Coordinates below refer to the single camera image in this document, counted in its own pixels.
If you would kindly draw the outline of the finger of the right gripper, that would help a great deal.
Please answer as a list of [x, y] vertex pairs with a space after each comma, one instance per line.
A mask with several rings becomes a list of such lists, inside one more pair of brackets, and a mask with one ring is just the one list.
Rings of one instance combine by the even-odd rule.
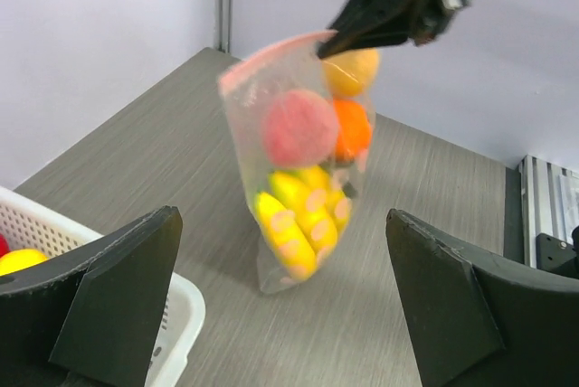
[[331, 30], [346, 33], [406, 30], [404, 8], [407, 0], [348, 0]]
[[412, 35], [406, 30], [374, 31], [372, 33], [346, 33], [332, 30], [330, 36], [316, 47], [315, 54], [320, 60], [344, 52], [398, 46], [406, 43]]

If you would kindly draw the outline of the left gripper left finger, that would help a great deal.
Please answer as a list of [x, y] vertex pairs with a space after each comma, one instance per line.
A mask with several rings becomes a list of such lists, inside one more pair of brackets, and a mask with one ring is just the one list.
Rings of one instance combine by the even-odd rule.
[[1, 278], [1, 384], [142, 386], [183, 222], [164, 206]]

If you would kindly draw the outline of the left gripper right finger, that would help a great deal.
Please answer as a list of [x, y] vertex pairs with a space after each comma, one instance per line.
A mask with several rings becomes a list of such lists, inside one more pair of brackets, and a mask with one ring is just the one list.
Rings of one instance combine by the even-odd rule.
[[578, 384], [578, 280], [392, 209], [385, 235], [422, 385]]

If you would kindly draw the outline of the small yellow pepper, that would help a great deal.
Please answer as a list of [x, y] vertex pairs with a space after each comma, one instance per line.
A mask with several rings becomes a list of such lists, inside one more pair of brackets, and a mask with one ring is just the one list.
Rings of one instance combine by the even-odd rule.
[[342, 52], [323, 60], [329, 90], [338, 98], [365, 93], [375, 80], [380, 61], [376, 48]]

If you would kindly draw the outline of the orange fruit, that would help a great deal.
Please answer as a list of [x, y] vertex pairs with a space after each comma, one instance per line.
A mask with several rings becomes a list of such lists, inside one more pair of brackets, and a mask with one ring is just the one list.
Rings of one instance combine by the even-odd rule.
[[370, 146], [372, 126], [358, 102], [335, 99], [333, 105], [339, 122], [335, 157], [337, 161], [350, 162]]

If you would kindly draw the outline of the clear pink zip top bag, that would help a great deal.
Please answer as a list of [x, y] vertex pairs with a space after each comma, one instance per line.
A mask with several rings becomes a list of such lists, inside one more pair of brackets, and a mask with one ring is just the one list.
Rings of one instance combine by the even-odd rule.
[[310, 279], [360, 202], [375, 130], [377, 49], [321, 59], [331, 32], [305, 33], [235, 63], [218, 80], [248, 208], [260, 227], [263, 293]]

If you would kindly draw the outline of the pink peach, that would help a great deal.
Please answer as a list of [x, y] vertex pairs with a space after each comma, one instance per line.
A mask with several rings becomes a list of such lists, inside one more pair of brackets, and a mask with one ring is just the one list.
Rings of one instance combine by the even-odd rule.
[[337, 134], [336, 111], [327, 99], [311, 90], [280, 94], [261, 123], [265, 154], [278, 167], [320, 163], [333, 152]]

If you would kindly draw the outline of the yellow banana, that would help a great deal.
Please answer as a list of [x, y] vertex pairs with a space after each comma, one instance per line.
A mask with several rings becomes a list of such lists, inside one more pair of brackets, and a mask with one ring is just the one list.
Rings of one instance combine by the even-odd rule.
[[280, 282], [309, 279], [334, 251], [350, 222], [353, 202], [333, 175], [319, 165], [267, 176], [252, 208], [265, 242], [280, 263]]

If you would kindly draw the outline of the yellow pear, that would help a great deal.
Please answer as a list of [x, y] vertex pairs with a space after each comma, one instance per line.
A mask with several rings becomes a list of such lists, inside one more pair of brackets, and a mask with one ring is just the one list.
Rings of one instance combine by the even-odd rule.
[[12, 250], [0, 259], [0, 275], [9, 275], [22, 269], [28, 269], [46, 260], [48, 257], [36, 249]]

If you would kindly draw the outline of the red apple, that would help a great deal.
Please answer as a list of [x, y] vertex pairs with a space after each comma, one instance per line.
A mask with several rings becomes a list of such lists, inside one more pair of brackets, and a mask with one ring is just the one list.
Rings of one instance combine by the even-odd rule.
[[10, 252], [10, 248], [6, 238], [0, 234], [0, 257], [3, 257]]

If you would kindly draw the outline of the white plastic fruit basket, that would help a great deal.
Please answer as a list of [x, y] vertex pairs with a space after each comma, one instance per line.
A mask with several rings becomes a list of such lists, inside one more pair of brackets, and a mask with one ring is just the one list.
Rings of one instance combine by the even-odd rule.
[[183, 228], [164, 206], [97, 232], [1, 192], [4, 386], [175, 386], [205, 319], [174, 267]]

